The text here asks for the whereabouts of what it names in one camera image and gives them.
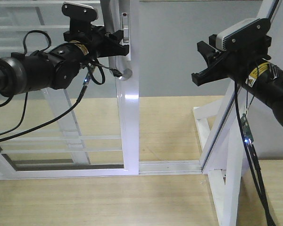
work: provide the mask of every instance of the glass pane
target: glass pane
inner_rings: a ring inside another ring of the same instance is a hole
[[[192,109],[222,97],[229,79],[197,87],[207,67],[197,42],[250,17],[261,1],[140,3],[140,160],[199,159]]]
[[[15,31],[0,30],[0,57],[9,57],[10,53],[15,51],[23,52],[22,40],[25,34],[29,30],[37,30],[35,27],[40,28],[40,25],[44,26],[44,29],[42,27],[40,29],[45,30],[51,37],[52,47],[64,43],[63,32],[69,30],[69,18],[62,14],[61,6],[62,4],[55,2],[52,4],[45,2],[37,7],[0,7],[0,27],[22,27],[15,29]],[[96,8],[99,18],[92,24],[103,25],[101,9],[98,6]],[[40,34],[30,34],[26,44],[29,54],[47,46],[45,38]],[[99,59],[99,61],[108,65],[107,58]],[[122,164],[116,84],[109,70],[104,69],[104,71],[106,74],[105,84],[98,86],[90,82],[84,98],[74,109],[79,130],[65,129],[64,124],[55,122],[29,134],[0,143],[0,147],[3,149],[2,153],[6,154],[16,165],[22,163],[24,165],[57,165],[59,162],[61,165],[74,165],[84,154],[86,160],[91,164]],[[86,73],[87,70],[82,69],[67,88],[67,95],[72,104],[76,102],[82,89]],[[94,76],[98,81],[101,81],[99,70],[95,71]],[[29,92],[28,96],[25,119],[21,127],[8,136],[38,126],[55,117],[41,91]],[[21,118],[24,97],[25,94],[16,95],[7,106],[0,108],[0,132],[17,125]],[[0,104],[5,99],[0,95]],[[54,97],[52,97],[52,101],[54,104],[58,104],[58,100]],[[64,137],[65,133],[72,139]]]

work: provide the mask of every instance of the white wooden stand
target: white wooden stand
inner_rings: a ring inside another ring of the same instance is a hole
[[[273,3],[274,0],[263,0],[257,17],[268,17]],[[245,90],[239,90],[239,109],[244,109],[246,95]],[[194,108],[194,117],[202,148],[200,165],[202,173],[208,175],[220,226],[236,225],[241,176],[249,168],[233,100],[234,83],[232,81],[222,101],[215,101],[211,104]],[[277,137],[283,137],[283,129],[277,124],[272,126],[272,121],[275,119],[269,116],[270,109],[264,105],[258,104],[258,106],[259,111],[256,113],[256,108],[254,108],[254,113],[249,121],[252,121],[250,123],[253,123],[251,125],[255,125],[254,127],[260,128],[261,136],[259,139],[262,137],[270,138],[270,136],[265,136],[268,131],[272,131],[271,133],[276,134]],[[216,115],[216,119],[210,131],[206,118],[214,115]],[[258,122],[264,117],[266,117],[265,122],[259,124]],[[268,152],[268,144],[270,142],[272,141],[260,140],[261,149]]]

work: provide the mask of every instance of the aluminum frame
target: aluminum frame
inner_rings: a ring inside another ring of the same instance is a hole
[[[42,6],[45,1],[33,1],[33,3],[38,3]],[[118,28],[120,27],[119,13],[120,9],[125,10],[129,15],[130,19],[130,51],[132,59],[130,61],[125,57],[115,57],[117,64],[109,63],[110,66],[116,66],[120,70],[129,68],[133,75],[130,79],[126,81],[116,80],[117,88],[117,99],[119,107],[119,117],[121,124],[121,138],[122,138],[122,150],[124,159],[124,168],[121,169],[68,169],[68,170],[32,170],[32,171],[17,171],[13,166],[10,165],[7,159],[5,159],[0,153],[0,172],[3,174],[4,178],[60,178],[60,177],[84,177],[84,176],[117,176],[117,175],[138,175],[139,173],[139,58],[138,58],[138,32],[139,32],[139,1],[138,0],[120,0],[113,1],[114,5],[107,5],[107,11],[111,12],[114,17],[106,19],[104,21],[106,24],[113,23],[113,25]],[[72,118],[71,125],[75,125],[75,117]],[[85,155],[84,146],[82,139],[80,139],[80,133],[78,128],[77,132],[74,134],[81,142],[79,149],[81,152],[73,152],[74,155],[79,155],[78,162],[84,162],[86,159],[82,159],[82,154]]]

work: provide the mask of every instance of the white frame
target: white frame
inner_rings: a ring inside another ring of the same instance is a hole
[[[96,3],[97,6],[100,1],[87,1],[88,3]],[[139,173],[139,59],[138,59],[138,32],[139,32],[139,1],[138,0],[113,0],[114,3],[109,5],[109,11],[115,15],[113,21],[106,21],[106,23],[114,22],[114,26],[120,27],[119,13],[120,9],[129,13],[130,17],[130,61],[125,57],[115,57],[117,62],[110,66],[116,66],[117,68],[130,68],[133,72],[131,78],[126,81],[116,80],[117,87],[117,99],[119,107],[119,117],[121,124],[121,138],[122,149],[124,157],[124,168],[122,169],[74,169],[74,170],[33,170],[33,171],[16,171],[9,162],[0,153],[0,172],[4,178],[60,178],[60,177],[90,177],[90,176],[117,176],[117,175],[138,175]],[[18,2],[21,4],[28,3],[28,1]],[[42,6],[44,3],[49,4],[49,1],[34,1]],[[21,4],[13,5],[14,7],[21,7]],[[75,117],[70,116],[73,120],[70,127],[75,124]],[[76,134],[72,134],[80,139],[79,130]],[[83,150],[83,141],[81,141],[80,149]],[[84,152],[74,153],[77,156],[77,160],[84,162],[86,159],[82,157]]]
[[[263,0],[257,17],[265,18],[270,14],[275,0]],[[239,109],[245,107],[246,91],[239,90]],[[206,139],[200,158],[202,173],[207,174],[213,195],[217,218],[220,226],[235,226],[238,210],[241,176],[249,166],[246,161],[244,147],[240,137],[236,111],[234,107],[234,82],[230,86],[220,104],[216,120],[209,135],[206,124],[197,115],[210,108],[215,111],[218,105],[206,105],[195,109],[195,120],[202,139]]]

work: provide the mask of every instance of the camera mount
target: camera mount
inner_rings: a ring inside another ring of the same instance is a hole
[[[197,49],[208,67],[192,73],[192,80],[200,86],[227,77],[233,79],[270,107],[283,126],[283,71],[268,62],[269,28],[267,18],[251,18],[211,35],[209,45],[198,42]]]

